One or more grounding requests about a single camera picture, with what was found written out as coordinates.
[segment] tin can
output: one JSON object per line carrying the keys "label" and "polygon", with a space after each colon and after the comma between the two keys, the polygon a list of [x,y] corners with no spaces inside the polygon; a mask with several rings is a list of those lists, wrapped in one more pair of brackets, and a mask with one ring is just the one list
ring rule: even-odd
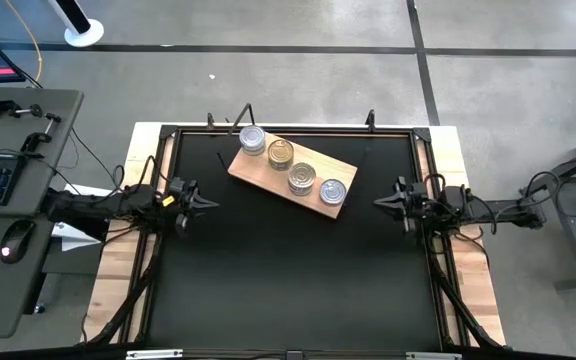
{"label": "tin can", "polygon": [[275,140],[268,147],[268,162],[277,171],[286,171],[292,165],[295,150],[286,140]]}
{"label": "tin can", "polygon": [[316,177],[317,173],[312,166],[306,163],[293,165],[288,173],[288,186],[290,186],[290,191],[297,196],[310,194]]}
{"label": "tin can", "polygon": [[266,133],[259,126],[249,125],[239,132],[239,142],[246,154],[260,155],[266,150]]}
{"label": "tin can", "polygon": [[337,179],[328,179],[321,184],[319,198],[324,204],[337,206],[346,197],[346,186]]}

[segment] gold can lid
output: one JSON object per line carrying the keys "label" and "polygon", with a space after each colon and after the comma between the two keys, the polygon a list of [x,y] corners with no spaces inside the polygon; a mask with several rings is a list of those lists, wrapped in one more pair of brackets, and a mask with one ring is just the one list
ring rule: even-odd
{"label": "gold can lid", "polygon": [[285,163],[292,159],[294,151],[290,142],[275,140],[268,147],[268,158],[275,163]]}

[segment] wooden board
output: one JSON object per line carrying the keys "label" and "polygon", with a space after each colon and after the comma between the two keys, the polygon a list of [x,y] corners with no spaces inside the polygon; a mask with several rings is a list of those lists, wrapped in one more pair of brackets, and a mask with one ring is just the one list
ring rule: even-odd
{"label": "wooden board", "polygon": [[[130,141],[130,148],[126,158],[126,181],[124,183],[134,183],[139,179],[141,169],[149,155],[156,155],[159,132],[163,125],[198,125],[205,126],[205,123],[157,123],[139,122],[135,128]],[[268,124],[268,126],[290,126],[291,124]],[[301,126],[326,127],[336,125],[310,125]],[[453,126],[431,126],[429,127],[432,136],[432,148],[435,157],[437,171],[446,177],[448,185],[468,185],[468,176],[461,154],[459,136],[457,129]],[[172,147],[166,144],[164,156],[169,157]],[[420,164],[423,174],[428,174],[426,153],[421,142],[418,144]],[[150,179],[150,170],[146,179]],[[125,224],[114,223],[113,228],[124,227]],[[472,227],[462,229],[466,235],[471,233]],[[119,306],[126,298],[128,292],[128,282],[132,263],[137,250],[137,232],[125,235],[121,239],[108,245],[103,252],[95,287],[90,305],[88,306],[88,317],[85,323],[85,330],[88,338],[92,338],[99,333],[103,326],[110,320]],[[490,279],[490,272],[486,266],[484,254],[472,244],[463,243],[459,240],[452,240],[452,252],[455,258],[461,297],[466,306],[475,316],[481,326],[497,342],[504,344],[504,334],[499,319],[495,292]],[[144,258],[144,267],[149,261],[149,256]],[[143,301],[140,299],[135,306],[132,327],[129,339],[134,339],[139,320],[141,319]],[[455,343],[458,342],[457,322],[455,312],[447,299],[444,299],[444,306],[448,317],[448,330]]]}
{"label": "wooden board", "polygon": [[235,159],[228,168],[228,173],[253,185],[257,185],[262,189],[294,201],[299,205],[303,205],[336,219],[339,211],[341,211],[342,204],[337,206],[324,204],[319,199],[321,184],[328,179],[337,179],[346,186],[346,191],[349,191],[352,180],[357,173],[357,168],[291,141],[290,143],[295,149],[293,164],[305,162],[315,168],[315,172],[317,173],[317,178],[315,179],[315,184],[310,194],[306,196],[294,195],[288,186],[288,171],[277,171],[268,164],[268,146],[270,146],[273,141],[280,139],[279,136],[266,133],[266,151],[257,156],[250,156],[239,149],[237,156],[235,156]]}

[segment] black clamp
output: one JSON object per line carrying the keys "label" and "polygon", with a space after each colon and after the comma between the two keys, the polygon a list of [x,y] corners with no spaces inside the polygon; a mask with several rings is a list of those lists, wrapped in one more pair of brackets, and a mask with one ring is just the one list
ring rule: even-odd
{"label": "black clamp", "polygon": [[1,100],[0,101],[0,117],[2,115],[12,116],[14,118],[20,118],[22,114],[30,114],[34,117],[42,117],[44,115],[41,106],[37,104],[32,104],[28,109],[22,109],[19,104],[13,100]]}
{"label": "black clamp", "polygon": [[26,140],[24,140],[24,144],[21,146],[20,151],[28,157],[34,159],[41,159],[44,157],[40,153],[35,152],[35,150],[37,150],[37,146],[39,146],[40,143],[47,144],[52,141],[52,136],[48,135],[48,132],[50,131],[50,128],[52,127],[53,123],[61,122],[61,117],[52,113],[46,113],[45,117],[46,119],[50,120],[50,122],[48,123],[48,127],[46,127],[46,130],[44,130],[44,132],[42,133],[34,132],[26,136]]}

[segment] concrete floor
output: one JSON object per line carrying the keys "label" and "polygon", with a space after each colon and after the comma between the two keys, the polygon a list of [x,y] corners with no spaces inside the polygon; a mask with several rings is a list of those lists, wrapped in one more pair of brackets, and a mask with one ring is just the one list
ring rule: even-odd
{"label": "concrete floor", "polygon": [[[107,44],[415,46],[405,0],[79,2],[103,22]],[[43,1],[14,3],[39,42],[63,43],[63,25]],[[576,49],[576,0],[415,5],[427,48]],[[28,42],[3,0],[0,41]],[[34,51],[7,53],[35,73]],[[474,192],[512,197],[576,147],[576,56],[480,55],[428,56],[428,83],[440,124],[458,128]],[[264,122],[362,123],[374,108],[380,124],[429,124],[416,55],[45,51],[43,58],[45,87],[84,91],[75,127],[109,165],[124,162],[137,121],[203,121],[209,111],[232,119],[246,102]],[[74,161],[70,146],[64,165]],[[64,174],[109,187],[79,153],[77,169]],[[552,286],[576,276],[576,264],[554,209],[545,210],[542,230],[502,226],[485,238],[492,279],[509,345],[576,355],[576,291]],[[78,340],[92,279],[61,278],[68,291],[55,292],[49,313],[24,319],[28,333],[0,340],[0,349]]]}

